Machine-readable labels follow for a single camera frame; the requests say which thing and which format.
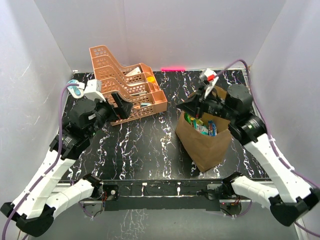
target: yellow object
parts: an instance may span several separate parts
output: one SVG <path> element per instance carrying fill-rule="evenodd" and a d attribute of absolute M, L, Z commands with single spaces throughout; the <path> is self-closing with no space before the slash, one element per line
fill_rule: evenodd
<path fill-rule="evenodd" d="M 148 80 L 149 83 L 152 83 L 152 84 L 156 82 L 156 79 L 153 76 L 148 76 L 146 79 Z"/>

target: white wall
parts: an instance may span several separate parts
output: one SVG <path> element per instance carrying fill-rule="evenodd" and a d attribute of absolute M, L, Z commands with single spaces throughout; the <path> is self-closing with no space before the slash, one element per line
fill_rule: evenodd
<path fill-rule="evenodd" d="M 287 1 L 251 72 L 277 145 L 296 170 L 320 184 L 320 1 Z M 319 233 L 320 205 L 303 218 Z"/>
<path fill-rule="evenodd" d="M 73 70 L 92 72 L 106 45 L 123 65 L 154 70 L 253 63 L 285 0 L 35 0 Z"/>
<path fill-rule="evenodd" d="M 0 204 L 13 201 L 58 128 L 58 95 L 72 71 L 32 0 L 0 1 Z M 0 214 L 1 232 L 6 218 Z M 17 239 L 10 224 L 8 240 Z"/>

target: table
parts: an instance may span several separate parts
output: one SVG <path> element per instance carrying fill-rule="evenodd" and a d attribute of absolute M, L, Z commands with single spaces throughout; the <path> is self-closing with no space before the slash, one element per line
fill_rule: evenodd
<path fill-rule="evenodd" d="M 166 95 L 167 111 L 116 126 L 107 123 L 62 181 L 77 180 L 88 173 L 102 180 L 223 179 L 234 171 L 249 178 L 268 178 L 258 161 L 235 139 L 232 139 L 224 161 L 207 172 L 199 172 L 187 154 L 175 134 L 180 116 L 176 105 L 201 86 L 200 73 L 154 72 Z M 94 74 L 76 73 L 73 79 L 86 83 L 94 79 Z M 245 84 L 241 70 L 228 70 L 217 82 L 217 86 L 225 90 L 231 84 Z M 68 97 L 64 118 L 68 118 L 75 102 L 72 96 Z"/>

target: black marble table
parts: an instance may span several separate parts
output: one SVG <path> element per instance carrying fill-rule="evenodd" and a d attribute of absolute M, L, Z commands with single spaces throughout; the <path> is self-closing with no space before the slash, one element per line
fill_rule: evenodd
<path fill-rule="evenodd" d="M 223 179 L 234 171 L 249 178 L 267 178 L 257 160 L 237 140 L 232 139 L 224 161 L 207 172 L 199 172 L 175 128 L 180 116 L 176 105 L 201 86 L 200 71 L 154 72 L 168 100 L 167 111 L 121 125 L 105 124 L 92 139 L 91 146 L 62 178 L 77 180 L 95 174 L 102 180 Z M 77 73 L 80 82 L 94 79 L 93 73 Z M 245 84 L 241 70 L 229 70 L 217 86 Z M 69 96 L 64 118 L 76 100 Z"/>

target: gray wall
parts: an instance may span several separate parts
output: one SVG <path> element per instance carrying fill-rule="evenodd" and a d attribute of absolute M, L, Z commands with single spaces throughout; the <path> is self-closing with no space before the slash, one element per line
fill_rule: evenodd
<path fill-rule="evenodd" d="M 282 153 L 320 183 L 320 2 L 288 1 L 251 68 L 253 88 Z M 320 205 L 303 219 L 319 233 Z"/>
<path fill-rule="evenodd" d="M 0 204 L 13 201 L 58 128 L 58 95 L 72 71 L 32 0 L 0 1 Z M 1 229 L 6 218 L 0 214 Z M 18 229 L 10 224 L 7 239 Z"/>
<path fill-rule="evenodd" d="M 144 209 L 106 211 L 93 221 L 76 204 L 59 215 L 44 235 L 32 239 L 297 240 L 298 236 L 293 226 L 281 225 L 268 209 L 256 203 L 235 220 L 201 209 Z"/>
<path fill-rule="evenodd" d="M 253 63 L 285 0 L 35 0 L 73 70 L 92 72 L 88 48 L 154 70 Z"/>

